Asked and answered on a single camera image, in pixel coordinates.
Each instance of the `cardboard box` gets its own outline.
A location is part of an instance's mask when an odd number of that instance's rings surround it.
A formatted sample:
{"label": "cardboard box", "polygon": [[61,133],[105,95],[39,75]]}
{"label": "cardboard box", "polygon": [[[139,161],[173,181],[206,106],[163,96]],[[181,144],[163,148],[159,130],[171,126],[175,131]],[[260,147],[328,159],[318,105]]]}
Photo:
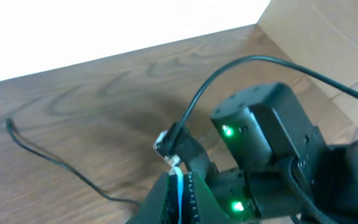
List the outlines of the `cardboard box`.
{"label": "cardboard box", "polygon": [[[295,63],[358,90],[357,0],[271,0],[258,25]],[[358,100],[312,80],[358,125]]]}

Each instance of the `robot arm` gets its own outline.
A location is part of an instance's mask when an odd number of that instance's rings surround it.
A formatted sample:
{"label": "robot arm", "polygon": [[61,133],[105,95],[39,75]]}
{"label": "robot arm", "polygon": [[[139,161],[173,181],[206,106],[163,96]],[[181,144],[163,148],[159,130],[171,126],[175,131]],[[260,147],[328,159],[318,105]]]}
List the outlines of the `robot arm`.
{"label": "robot arm", "polygon": [[[175,124],[155,147],[189,171],[182,223],[249,223],[297,213],[303,223],[358,223],[358,141],[327,146],[290,87],[246,88],[210,118],[238,167],[219,172],[186,129],[168,147]],[[175,186],[174,175],[162,174],[128,223],[178,223]]]}

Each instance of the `white wall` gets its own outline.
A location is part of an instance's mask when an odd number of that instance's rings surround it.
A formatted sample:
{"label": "white wall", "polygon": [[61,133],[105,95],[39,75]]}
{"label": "white wall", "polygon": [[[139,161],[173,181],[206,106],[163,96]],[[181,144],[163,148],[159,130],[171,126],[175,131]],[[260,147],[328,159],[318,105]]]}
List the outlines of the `white wall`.
{"label": "white wall", "polygon": [[269,1],[0,1],[0,80],[255,24]]}

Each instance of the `black wire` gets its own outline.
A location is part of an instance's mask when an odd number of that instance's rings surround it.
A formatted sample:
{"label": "black wire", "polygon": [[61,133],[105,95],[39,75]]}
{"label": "black wire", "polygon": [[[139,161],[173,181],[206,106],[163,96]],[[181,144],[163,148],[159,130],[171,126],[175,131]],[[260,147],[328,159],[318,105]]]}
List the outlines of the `black wire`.
{"label": "black wire", "polygon": [[49,162],[52,162],[56,165],[59,165],[60,167],[70,171],[71,173],[73,173],[74,175],[76,175],[78,178],[80,178],[82,181],[84,181],[86,184],[88,184],[93,190],[95,190],[97,193],[99,193],[102,197],[111,200],[111,201],[115,201],[115,202],[127,202],[127,203],[132,203],[136,206],[141,206],[140,202],[136,201],[136,200],[132,200],[132,199],[126,199],[126,198],[114,198],[114,197],[110,197],[108,195],[106,195],[103,190],[101,188],[99,188],[98,186],[96,186],[94,183],[92,183],[92,181],[88,180],[86,177],[84,177],[84,175],[82,175],[80,172],[78,172],[76,169],[72,168],[70,165],[65,164],[63,162],[59,162],[55,159],[52,159],[51,157],[48,157],[44,154],[41,154],[33,149],[31,149],[30,147],[26,146],[25,144],[23,144],[22,142],[20,142],[20,140],[18,140],[18,138],[16,137],[15,134],[19,134],[19,132],[17,131],[14,122],[12,119],[8,118],[6,120],[6,129],[9,133],[9,135],[11,135],[11,138],[13,139],[14,142],[16,142],[16,144],[18,144],[20,147],[22,147],[23,149],[34,153],[35,155],[48,160]]}
{"label": "black wire", "polygon": [[244,62],[251,62],[254,60],[261,60],[261,61],[265,61],[265,62],[271,62],[271,63],[276,63],[278,65],[282,65],[284,67],[288,67],[288,68],[292,68],[294,70],[297,70],[299,72],[303,72],[313,78],[316,78],[322,82],[325,82],[328,85],[331,85],[335,88],[337,88],[338,90],[343,91],[344,93],[347,93],[348,95],[353,96],[354,98],[358,99],[358,91],[355,91],[345,85],[342,85],[328,77],[325,77],[324,75],[314,72],[308,68],[302,67],[300,65],[291,63],[291,62],[287,62],[285,60],[279,59],[279,58],[275,58],[275,57],[269,57],[269,56],[263,56],[263,55],[249,55],[249,56],[245,56],[239,59],[236,59],[232,62],[229,62],[228,64],[226,64],[225,66],[219,68],[218,70],[216,70],[203,84],[202,86],[199,88],[199,90],[197,91],[196,95],[194,96],[194,98],[192,99],[189,107],[187,108],[185,114],[183,115],[183,117],[181,118],[180,122],[175,126],[175,128],[173,129],[173,132],[170,136],[170,142],[168,145],[168,148],[172,148],[173,143],[175,142],[181,128],[185,125],[185,122],[187,120],[187,118],[189,117],[191,111],[193,110],[193,108],[195,107],[198,99],[200,98],[200,96],[203,94],[203,92],[205,91],[205,89],[207,89],[207,87],[209,86],[209,84],[212,83],[212,81],[218,77],[220,74],[226,72],[227,70],[229,70],[232,67],[235,67],[239,64],[242,64]]}
{"label": "black wire", "polygon": [[291,164],[293,157],[285,158],[278,162],[278,165],[281,167],[280,171],[284,182],[289,186],[291,192],[298,198],[302,203],[302,206],[310,212],[310,215],[319,221],[322,224],[337,224],[332,218],[326,216],[322,211],[320,211],[313,203],[313,201],[305,194],[302,189],[299,187],[298,183],[292,176]]}
{"label": "black wire", "polygon": [[299,220],[298,217],[296,217],[296,215],[290,215],[291,221],[293,222],[293,224],[302,224],[301,221]]}

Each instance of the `wood grain surface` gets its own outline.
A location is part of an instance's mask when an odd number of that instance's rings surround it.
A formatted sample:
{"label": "wood grain surface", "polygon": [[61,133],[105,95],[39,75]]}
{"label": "wood grain surface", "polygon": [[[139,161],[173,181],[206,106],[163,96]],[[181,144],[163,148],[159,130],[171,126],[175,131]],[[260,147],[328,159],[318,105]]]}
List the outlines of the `wood grain surface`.
{"label": "wood grain surface", "polygon": [[[0,82],[0,223],[124,223],[136,213],[21,149],[5,118],[111,195],[143,200],[168,170],[152,149],[159,132],[180,119],[215,69],[250,54],[288,59],[257,26],[248,26]],[[206,90],[187,124],[219,169],[235,164],[209,111],[234,91],[275,81],[293,88],[327,142],[358,138],[358,128],[304,75],[247,63]]]}

